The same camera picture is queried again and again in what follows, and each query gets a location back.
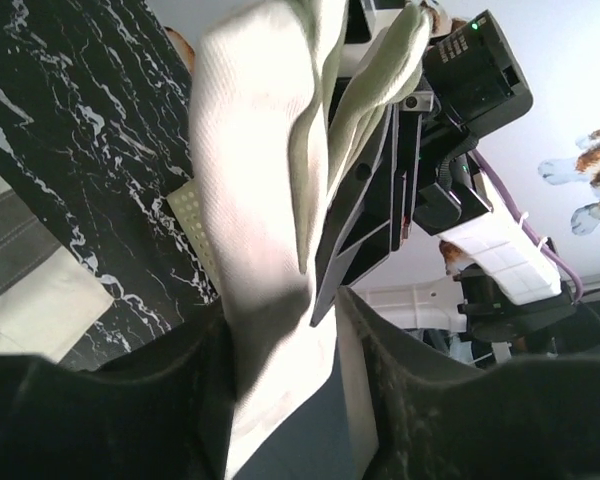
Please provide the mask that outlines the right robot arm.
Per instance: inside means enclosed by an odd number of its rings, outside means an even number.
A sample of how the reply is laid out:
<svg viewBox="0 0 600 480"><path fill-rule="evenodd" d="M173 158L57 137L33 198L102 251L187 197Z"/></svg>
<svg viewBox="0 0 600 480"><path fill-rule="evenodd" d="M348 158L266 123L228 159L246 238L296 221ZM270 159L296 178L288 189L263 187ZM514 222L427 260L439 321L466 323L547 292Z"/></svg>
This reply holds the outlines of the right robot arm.
<svg viewBox="0 0 600 480"><path fill-rule="evenodd" d="M490 343L547 329L574 313L580 289L563 282L556 253L529 235L477 151L533 104L509 42L483 11L437 41L423 68L421 86L381 109L339 187L318 250L311 322L417 225L469 264L457 279L413 289L400 328L467 331Z"/></svg>

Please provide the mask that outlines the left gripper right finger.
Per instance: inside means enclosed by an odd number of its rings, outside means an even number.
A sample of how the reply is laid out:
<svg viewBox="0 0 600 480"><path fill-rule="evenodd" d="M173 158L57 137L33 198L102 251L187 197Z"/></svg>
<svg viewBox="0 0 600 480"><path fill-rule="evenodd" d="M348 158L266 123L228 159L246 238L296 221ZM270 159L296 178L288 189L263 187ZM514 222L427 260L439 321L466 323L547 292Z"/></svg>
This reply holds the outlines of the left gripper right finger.
<svg viewBox="0 0 600 480"><path fill-rule="evenodd" d="M345 287L337 343L358 478L600 479L600 356L480 370Z"/></svg>

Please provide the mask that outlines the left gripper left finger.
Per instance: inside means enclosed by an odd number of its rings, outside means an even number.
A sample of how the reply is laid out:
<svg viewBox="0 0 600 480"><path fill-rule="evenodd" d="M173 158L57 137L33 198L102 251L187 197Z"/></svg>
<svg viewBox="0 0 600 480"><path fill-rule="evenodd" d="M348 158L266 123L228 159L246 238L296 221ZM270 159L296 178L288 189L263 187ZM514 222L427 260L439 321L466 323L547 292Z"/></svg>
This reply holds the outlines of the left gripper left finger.
<svg viewBox="0 0 600 480"><path fill-rule="evenodd" d="M0 355L0 479L220 479L234 404L219 303L93 372Z"/></svg>

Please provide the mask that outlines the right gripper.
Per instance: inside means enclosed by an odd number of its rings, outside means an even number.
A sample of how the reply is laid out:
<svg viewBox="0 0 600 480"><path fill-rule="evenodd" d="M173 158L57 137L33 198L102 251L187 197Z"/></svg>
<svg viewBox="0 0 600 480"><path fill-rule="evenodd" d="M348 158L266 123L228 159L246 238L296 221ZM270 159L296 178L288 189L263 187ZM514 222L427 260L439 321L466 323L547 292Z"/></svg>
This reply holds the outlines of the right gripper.
<svg viewBox="0 0 600 480"><path fill-rule="evenodd" d="M382 111L327 214L313 327L339 287L354 285L400 248L405 228L416 224L435 236L491 209L465 156L533 104L506 36L485 10L431 40L423 69L414 92Z"/></svg>

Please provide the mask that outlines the work glove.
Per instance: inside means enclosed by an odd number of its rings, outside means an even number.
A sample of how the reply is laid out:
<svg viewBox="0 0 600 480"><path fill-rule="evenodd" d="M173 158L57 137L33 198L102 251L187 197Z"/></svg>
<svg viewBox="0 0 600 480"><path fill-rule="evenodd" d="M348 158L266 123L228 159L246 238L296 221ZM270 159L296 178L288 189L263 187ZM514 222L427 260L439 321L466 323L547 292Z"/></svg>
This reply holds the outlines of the work glove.
<svg viewBox="0 0 600 480"><path fill-rule="evenodd" d="M422 72L432 19L410 4L331 111L346 16L343 1L258 1L196 50L190 150L236 371L226 478L331 375L336 323L311 323L327 210L382 109Z"/></svg>
<svg viewBox="0 0 600 480"><path fill-rule="evenodd" d="M0 176L0 354L58 362L112 303Z"/></svg>

